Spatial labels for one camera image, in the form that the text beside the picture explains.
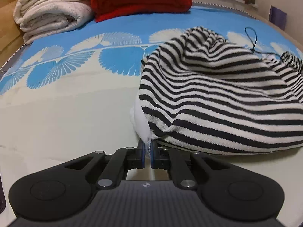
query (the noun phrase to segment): metal screw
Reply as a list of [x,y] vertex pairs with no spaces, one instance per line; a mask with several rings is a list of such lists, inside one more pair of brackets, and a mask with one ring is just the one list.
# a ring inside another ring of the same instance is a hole
[[101,179],[98,181],[98,185],[101,187],[108,187],[113,184],[113,181],[110,179]]
[[196,182],[193,180],[186,179],[181,182],[181,185],[185,188],[192,188],[196,185]]

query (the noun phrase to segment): white logo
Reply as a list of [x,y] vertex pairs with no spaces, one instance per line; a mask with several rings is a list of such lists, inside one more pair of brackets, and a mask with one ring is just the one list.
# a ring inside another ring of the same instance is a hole
[[146,188],[148,188],[148,187],[150,187],[151,186],[151,184],[150,183],[148,183],[148,182],[145,182],[145,184],[142,184],[143,185],[143,187],[146,187]]

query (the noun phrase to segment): beige wall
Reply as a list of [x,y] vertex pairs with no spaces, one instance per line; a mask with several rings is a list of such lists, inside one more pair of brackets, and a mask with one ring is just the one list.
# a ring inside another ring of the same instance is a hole
[[270,6],[287,13],[285,32],[303,44],[303,0],[256,0],[258,13],[269,18]]

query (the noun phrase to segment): bed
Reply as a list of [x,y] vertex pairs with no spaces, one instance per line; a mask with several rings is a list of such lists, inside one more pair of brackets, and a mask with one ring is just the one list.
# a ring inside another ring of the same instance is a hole
[[[22,33],[11,17],[15,3],[0,0],[1,11],[7,11],[7,23],[1,23],[2,62],[22,45]],[[187,28],[204,26],[250,47],[244,33],[250,26],[258,35],[256,49],[278,54],[291,51],[303,58],[302,45],[256,15],[195,5],[186,14],[91,21],[18,50],[3,67],[0,81],[0,174],[7,203],[10,186],[27,174],[92,151],[112,154],[118,148],[136,146],[138,136],[129,111],[138,91],[141,59]],[[285,203],[278,219],[287,227],[298,227],[303,221],[302,158],[301,149],[223,157],[283,187]],[[165,175],[146,168],[131,171],[128,178],[159,180]],[[14,218],[7,204],[0,214],[1,226]]]

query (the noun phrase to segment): ribbed gray panel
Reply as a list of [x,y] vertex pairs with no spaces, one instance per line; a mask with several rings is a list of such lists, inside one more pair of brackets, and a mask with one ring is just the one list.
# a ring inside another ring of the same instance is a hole
[[10,227],[282,227],[275,219],[258,224],[226,220],[206,208],[195,192],[178,189],[172,181],[148,184],[122,181],[115,189],[99,191],[69,219],[41,223],[18,218]]

